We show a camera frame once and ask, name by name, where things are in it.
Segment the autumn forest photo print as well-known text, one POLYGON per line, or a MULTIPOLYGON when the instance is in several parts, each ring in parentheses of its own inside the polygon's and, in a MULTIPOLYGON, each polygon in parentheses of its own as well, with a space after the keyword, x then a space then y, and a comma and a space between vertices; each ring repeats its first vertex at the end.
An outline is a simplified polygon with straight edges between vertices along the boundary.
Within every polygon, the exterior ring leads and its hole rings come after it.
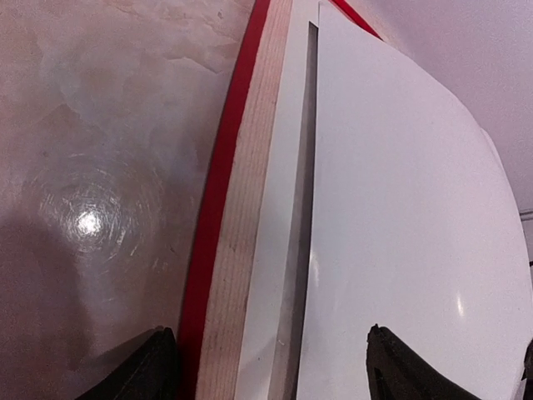
POLYGON ((526 240, 496 148, 415 62, 319 7, 300 399, 372 399, 367 335, 390 329, 475 399, 521 399, 526 240))

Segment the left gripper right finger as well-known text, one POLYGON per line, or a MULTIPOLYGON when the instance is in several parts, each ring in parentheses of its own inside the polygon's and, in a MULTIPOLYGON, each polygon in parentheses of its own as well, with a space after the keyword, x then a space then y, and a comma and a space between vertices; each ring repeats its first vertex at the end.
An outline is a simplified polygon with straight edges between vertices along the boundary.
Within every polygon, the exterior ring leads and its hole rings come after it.
POLYGON ((367 335, 366 373, 372 399, 475 399, 438 373, 387 327, 367 335))

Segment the wooden photo frame red edge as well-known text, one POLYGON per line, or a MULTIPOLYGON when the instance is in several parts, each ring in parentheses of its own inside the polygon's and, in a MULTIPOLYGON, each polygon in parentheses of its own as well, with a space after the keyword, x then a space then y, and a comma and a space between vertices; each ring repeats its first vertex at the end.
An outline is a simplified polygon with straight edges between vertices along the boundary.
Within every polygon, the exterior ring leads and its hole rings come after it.
POLYGON ((254 4, 228 88, 197 221, 177 331, 180 399, 234 397, 257 232, 281 113, 295 118, 300 83, 288 83, 293 45, 315 1, 254 4))

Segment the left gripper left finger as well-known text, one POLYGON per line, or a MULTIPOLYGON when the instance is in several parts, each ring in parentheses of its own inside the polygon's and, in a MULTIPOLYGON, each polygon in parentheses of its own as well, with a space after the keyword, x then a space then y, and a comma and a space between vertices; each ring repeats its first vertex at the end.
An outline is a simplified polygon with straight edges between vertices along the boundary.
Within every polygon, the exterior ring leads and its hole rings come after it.
POLYGON ((173 331, 155 331, 132 355, 81 399, 175 399, 178 352, 173 331))

